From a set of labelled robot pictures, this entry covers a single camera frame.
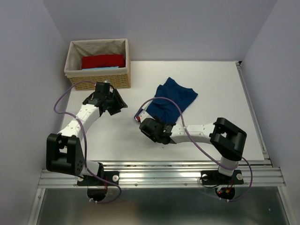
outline mounting plate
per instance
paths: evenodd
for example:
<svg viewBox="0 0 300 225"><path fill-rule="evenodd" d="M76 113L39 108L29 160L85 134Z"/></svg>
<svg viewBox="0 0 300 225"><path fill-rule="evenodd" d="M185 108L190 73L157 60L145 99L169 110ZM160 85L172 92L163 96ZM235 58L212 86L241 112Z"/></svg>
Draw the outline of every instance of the mounting plate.
<svg viewBox="0 0 300 225"><path fill-rule="evenodd" d="M119 171L104 171L103 179L109 182L119 184L118 181L113 181L113 176L117 175L119 177ZM92 176L84 176L83 181L77 181L78 186L104 186L104 182L97 180L95 177Z"/></svg>
<svg viewBox="0 0 300 225"><path fill-rule="evenodd" d="M207 185L228 185L231 184L231 180L233 179L233 183L235 185L244 184L242 172L240 170L234 170L233 175L231 177L227 177L218 172L218 170L203 170L201 171L201 181L202 184Z"/></svg>

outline folded cloth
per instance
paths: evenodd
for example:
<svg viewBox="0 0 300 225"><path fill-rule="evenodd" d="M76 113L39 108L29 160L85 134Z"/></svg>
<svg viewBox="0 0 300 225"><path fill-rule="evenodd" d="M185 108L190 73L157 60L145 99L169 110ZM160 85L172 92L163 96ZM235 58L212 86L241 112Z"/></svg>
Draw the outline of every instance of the folded cloth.
<svg viewBox="0 0 300 225"><path fill-rule="evenodd" d="M98 68L89 68L89 69L82 69L82 70L98 70L98 69L117 69L119 67L98 67Z"/></svg>
<svg viewBox="0 0 300 225"><path fill-rule="evenodd" d="M183 112L198 96L191 88L178 85L168 78L164 85L159 85L155 97L165 97L173 100ZM176 106L165 99L155 99L147 107L146 112L152 117L158 117L164 123L175 123L180 116Z"/></svg>
<svg viewBox="0 0 300 225"><path fill-rule="evenodd" d="M85 56L81 59L81 69L100 67L125 67L123 55L93 55Z"/></svg>

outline screw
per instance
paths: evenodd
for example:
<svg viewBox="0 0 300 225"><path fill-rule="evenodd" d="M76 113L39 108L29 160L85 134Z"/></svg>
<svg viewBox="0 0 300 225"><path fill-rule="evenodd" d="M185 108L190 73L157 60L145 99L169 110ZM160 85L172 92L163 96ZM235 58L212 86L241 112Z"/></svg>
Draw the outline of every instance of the screw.
<svg viewBox="0 0 300 225"><path fill-rule="evenodd" d="M113 175L113 176L112 176L112 180L113 180L114 182L117 182L117 181L119 180L119 177L118 177L117 175Z"/></svg>
<svg viewBox="0 0 300 225"><path fill-rule="evenodd" d="M204 180L204 181L207 181L207 180L208 180L207 174L203 174L203 175L202 175L202 180Z"/></svg>
<svg viewBox="0 0 300 225"><path fill-rule="evenodd" d="M236 178L237 178L238 180L242 180L242 179L243 179L243 175L242 175L241 173L238 173L238 174L236 175Z"/></svg>

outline metal frame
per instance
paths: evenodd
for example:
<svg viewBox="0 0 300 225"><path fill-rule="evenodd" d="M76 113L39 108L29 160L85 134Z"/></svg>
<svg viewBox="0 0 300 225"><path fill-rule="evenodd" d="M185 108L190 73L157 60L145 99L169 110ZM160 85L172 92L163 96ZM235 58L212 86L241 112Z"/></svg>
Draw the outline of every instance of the metal frame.
<svg viewBox="0 0 300 225"><path fill-rule="evenodd" d="M280 168L274 168L272 166L255 111L244 82L240 64L236 62L236 66L264 156L263 161L250 161L254 176L253 186L278 187L289 223L292 225L297 224L291 201L286 191L283 175ZM121 188L202 188L203 186L199 183L201 171L215 170L218 168L218 166L211 161L106 161L101 163L104 164L104 169L106 171L117 170L120 172L119 185ZM242 186L246 187L249 185L250 181L249 168L244 161L241 161L239 169L242 171L245 181L245 184ZM38 215L42 206L46 188L86 187L77 186L77 178L74 176L43 170L37 187L37 194L32 206L28 222L29 225L35 225L38 221Z"/></svg>

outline glass panel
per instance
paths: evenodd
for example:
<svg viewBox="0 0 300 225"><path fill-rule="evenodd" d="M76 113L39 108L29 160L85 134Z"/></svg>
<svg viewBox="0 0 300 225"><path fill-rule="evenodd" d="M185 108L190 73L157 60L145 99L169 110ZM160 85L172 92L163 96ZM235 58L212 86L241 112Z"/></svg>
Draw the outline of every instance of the glass panel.
<svg viewBox="0 0 300 225"><path fill-rule="evenodd" d="M236 196L246 188L238 188ZM86 189L48 189L39 225L268 225L288 224L276 187L253 187L237 202L224 202L201 189L126 189L109 204L88 201Z"/></svg>

